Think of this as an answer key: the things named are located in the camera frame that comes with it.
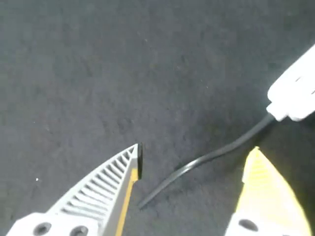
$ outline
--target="dark gray fabric surface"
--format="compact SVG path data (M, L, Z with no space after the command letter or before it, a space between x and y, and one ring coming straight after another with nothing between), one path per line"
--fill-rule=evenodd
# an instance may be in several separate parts
M314 222L314 117L275 124L136 208L265 115L270 85L315 43L314 13L312 0L2 0L0 234L136 142L143 179L124 235L223 235L254 144Z

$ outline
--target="screw hole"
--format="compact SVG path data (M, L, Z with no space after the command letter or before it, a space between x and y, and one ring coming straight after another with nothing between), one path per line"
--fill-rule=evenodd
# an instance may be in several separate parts
M41 223L39 225L37 225L33 231L33 234L35 236L41 236L41 235L44 235L46 233L48 233L48 231L50 230L51 228L51 224L50 223Z
M70 236L86 236L88 231L88 228L85 226L77 226L71 231Z
M243 220L240 220L238 222L238 224L242 227L244 227L245 229L247 230L251 230L251 231L255 231L255 232L258 232L258 227L257 225L250 221L250 220L247 220L247 219L243 219Z

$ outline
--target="black cable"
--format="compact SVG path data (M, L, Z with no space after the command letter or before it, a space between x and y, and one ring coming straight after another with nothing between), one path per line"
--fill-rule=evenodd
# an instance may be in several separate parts
M252 129L250 129L248 132L243 134L241 137L239 137L237 140L231 142L228 145L225 145L224 147L221 147L215 151L212 151L208 154L205 154L188 164L184 165L180 169L174 171L170 174L169 177L164 179L148 196L146 196L143 200L141 200L138 204L138 207L141 209L143 208L147 203L149 203L158 193L160 193L163 189L165 189L168 185L170 185L173 181L175 181L177 178L182 176L183 174L187 173L188 171L191 171L192 169L202 165L203 163L206 163L208 161L212 161L224 154L227 154L234 149L240 147L243 143L251 139L253 136L258 134L261 130L263 130L267 125L269 125L272 121L274 121L275 118L268 113L257 125L255 125Z

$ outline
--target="gray carpet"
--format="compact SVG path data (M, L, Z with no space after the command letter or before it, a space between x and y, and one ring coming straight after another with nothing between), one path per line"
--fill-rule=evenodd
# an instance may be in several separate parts
M2 0L0 234L136 142L126 236L223 235L254 145L314 222L315 117L275 124L136 208L265 115L270 85L315 43L314 12L312 0Z

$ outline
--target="white connector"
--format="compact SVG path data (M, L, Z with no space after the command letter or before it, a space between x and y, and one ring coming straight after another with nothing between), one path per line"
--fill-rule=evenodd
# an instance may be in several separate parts
M315 45L270 87L267 111L276 120L300 121L315 111Z

